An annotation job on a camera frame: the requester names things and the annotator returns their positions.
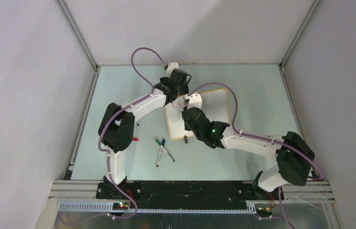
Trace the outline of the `whiteboard with orange frame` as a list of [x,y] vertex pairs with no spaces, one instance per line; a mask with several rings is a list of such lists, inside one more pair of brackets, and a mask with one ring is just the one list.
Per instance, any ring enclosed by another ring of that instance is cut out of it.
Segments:
[[[210,121],[230,123],[229,102],[226,89],[216,89],[197,94],[202,99],[201,110]],[[186,131],[182,119],[182,111],[187,107],[184,96],[178,97],[165,107],[169,136],[172,140],[194,137],[193,132]]]

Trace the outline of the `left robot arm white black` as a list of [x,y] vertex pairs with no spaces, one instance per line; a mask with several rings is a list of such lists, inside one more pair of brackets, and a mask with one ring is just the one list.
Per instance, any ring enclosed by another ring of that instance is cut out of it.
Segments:
[[160,78],[159,83],[152,85],[148,93],[123,105],[111,103],[107,106],[98,129],[98,149],[106,153],[105,177],[111,182],[108,193],[114,198],[119,199],[126,194],[123,183],[127,178],[125,151],[132,143],[136,122],[187,92],[191,78],[187,72],[175,68],[167,77]]

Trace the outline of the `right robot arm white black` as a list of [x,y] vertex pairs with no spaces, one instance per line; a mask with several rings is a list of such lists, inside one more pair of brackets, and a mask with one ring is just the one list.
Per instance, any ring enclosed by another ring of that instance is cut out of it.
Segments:
[[310,178],[315,154],[295,132],[276,137],[242,133],[228,123],[210,121],[196,107],[185,108],[182,118],[185,128],[210,148],[243,150],[276,162],[255,178],[253,194],[258,199],[266,199],[272,191],[285,184],[305,186]]

